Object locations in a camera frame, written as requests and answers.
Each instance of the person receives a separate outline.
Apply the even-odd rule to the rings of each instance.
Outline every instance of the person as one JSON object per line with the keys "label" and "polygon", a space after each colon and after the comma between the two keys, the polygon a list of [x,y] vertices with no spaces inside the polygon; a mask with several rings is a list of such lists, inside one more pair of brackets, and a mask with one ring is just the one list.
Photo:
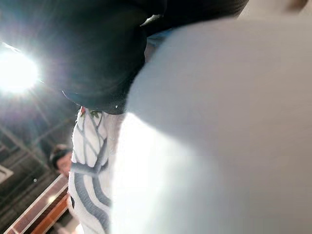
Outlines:
{"label": "person", "polygon": [[53,149],[50,155],[50,164],[52,167],[67,178],[72,164],[72,151],[72,148],[59,144]]}

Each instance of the ceiling beam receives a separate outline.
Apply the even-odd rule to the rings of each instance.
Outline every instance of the ceiling beam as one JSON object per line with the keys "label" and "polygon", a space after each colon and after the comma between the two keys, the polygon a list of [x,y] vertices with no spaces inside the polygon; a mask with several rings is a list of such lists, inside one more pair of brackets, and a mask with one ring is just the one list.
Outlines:
{"label": "ceiling beam", "polygon": [[0,124],[0,131],[2,131],[14,144],[16,144],[18,147],[20,147],[22,150],[26,151],[27,153],[30,154],[31,157],[33,157],[35,160],[37,160],[43,167],[45,167],[46,169],[50,169],[46,163],[43,162],[43,158],[45,158],[45,156],[43,154],[40,154],[40,157],[42,159],[40,159],[33,151],[31,151],[26,145],[25,143],[20,140],[17,136],[15,136],[9,129],[7,129],[6,127],[4,127],[3,125]]}

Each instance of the gray stripe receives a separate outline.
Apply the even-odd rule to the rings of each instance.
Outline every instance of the gray stripe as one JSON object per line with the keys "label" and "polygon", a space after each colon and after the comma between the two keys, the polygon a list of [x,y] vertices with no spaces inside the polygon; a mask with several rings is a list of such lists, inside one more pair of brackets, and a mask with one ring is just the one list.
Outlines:
{"label": "gray stripe", "polygon": [[105,233],[109,233],[109,216],[106,214],[104,210],[96,206],[93,203],[93,201],[90,199],[87,189],[85,187],[84,181],[83,181],[83,175],[75,173],[74,183],[75,183],[77,194],[83,206],[86,208],[88,213],[93,215],[100,222]]}
{"label": "gray stripe", "polygon": [[105,206],[110,207],[112,202],[102,191],[101,184],[99,182],[98,177],[92,178],[92,183],[93,183],[93,188],[94,188],[94,192],[96,193],[97,199]]}
{"label": "gray stripe", "polygon": [[101,173],[107,168],[108,163],[109,162],[106,161],[106,163],[101,167],[100,171],[96,171],[94,167],[89,167],[87,164],[72,162],[70,171],[74,173],[85,174],[91,177],[96,177],[98,176],[99,173]]}
{"label": "gray stripe", "polygon": [[102,145],[102,147],[101,147],[101,149],[97,155],[97,161],[94,165],[94,168],[97,172],[99,172],[101,170],[102,162],[103,162],[103,160],[105,160],[104,155],[105,155],[106,145],[107,145],[107,138],[103,142],[103,145]]}

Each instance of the bright light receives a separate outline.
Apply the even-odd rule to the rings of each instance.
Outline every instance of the bright light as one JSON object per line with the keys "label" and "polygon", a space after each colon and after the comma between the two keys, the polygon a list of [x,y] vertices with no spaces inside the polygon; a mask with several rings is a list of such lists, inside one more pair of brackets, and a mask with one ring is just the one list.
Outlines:
{"label": "bright light", "polygon": [[34,85],[38,77],[36,65],[17,52],[0,54],[0,89],[18,93]]}
{"label": "bright light", "polygon": [[52,203],[52,202],[54,202],[54,200],[57,198],[57,196],[51,196],[51,197],[49,197],[48,198],[48,203],[50,204],[50,203]]}
{"label": "bright light", "polygon": [[83,231],[83,228],[82,228],[82,225],[81,225],[81,224],[79,224],[79,225],[76,227],[75,231],[76,231],[76,234],[84,234],[84,231]]}

